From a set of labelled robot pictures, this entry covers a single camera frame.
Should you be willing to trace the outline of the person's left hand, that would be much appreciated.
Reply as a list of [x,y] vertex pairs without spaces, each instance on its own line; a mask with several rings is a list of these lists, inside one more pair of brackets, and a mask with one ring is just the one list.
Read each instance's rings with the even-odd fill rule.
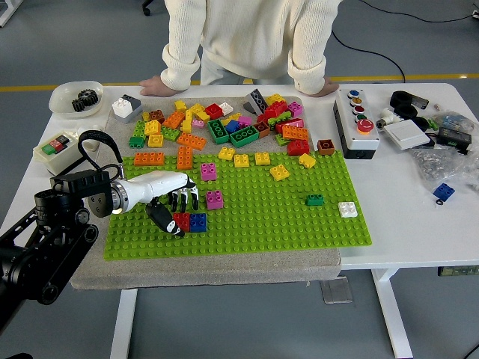
[[310,97],[325,97],[331,93],[334,93],[339,89],[339,84],[336,82],[333,82],[329,77],[325,76],[324,78],[324,86],[323,88],[318,92],[311,94]]

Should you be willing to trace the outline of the person's right hand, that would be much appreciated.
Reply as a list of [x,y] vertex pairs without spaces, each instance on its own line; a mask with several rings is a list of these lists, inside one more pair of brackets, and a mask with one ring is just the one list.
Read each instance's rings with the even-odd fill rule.
[[140,94],[142,96],[170,97],[180,93],[178,90],[166,86],[160,76],[142,80],[139,85],[141,86]]

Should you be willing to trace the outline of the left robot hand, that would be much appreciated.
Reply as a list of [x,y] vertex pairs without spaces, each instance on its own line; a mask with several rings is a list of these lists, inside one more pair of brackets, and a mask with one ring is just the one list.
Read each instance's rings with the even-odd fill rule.
[[185,212],[188,200],[197,210],[198,188],[190,177],[175,171],[152,171],[130,180],[118,180],[115,184],[118,213],[130,211],[137,203],[146,205],[145,212],[163,232],[183,237],[185,232],[173,219],[173,212]]

